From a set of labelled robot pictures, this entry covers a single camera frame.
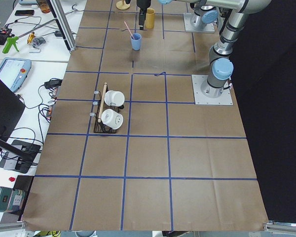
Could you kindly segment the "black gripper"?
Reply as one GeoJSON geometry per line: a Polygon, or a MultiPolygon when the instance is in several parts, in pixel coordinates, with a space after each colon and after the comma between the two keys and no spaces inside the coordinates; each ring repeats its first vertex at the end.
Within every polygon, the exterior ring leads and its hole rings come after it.
{"type": "Polygon", "coordinates": [[[145,20],[146,20],[146,9],[151,5],[151,0],[137,0],[137,7],[140,8],[139,11],[139,28],[144,30],[145,20]]]}

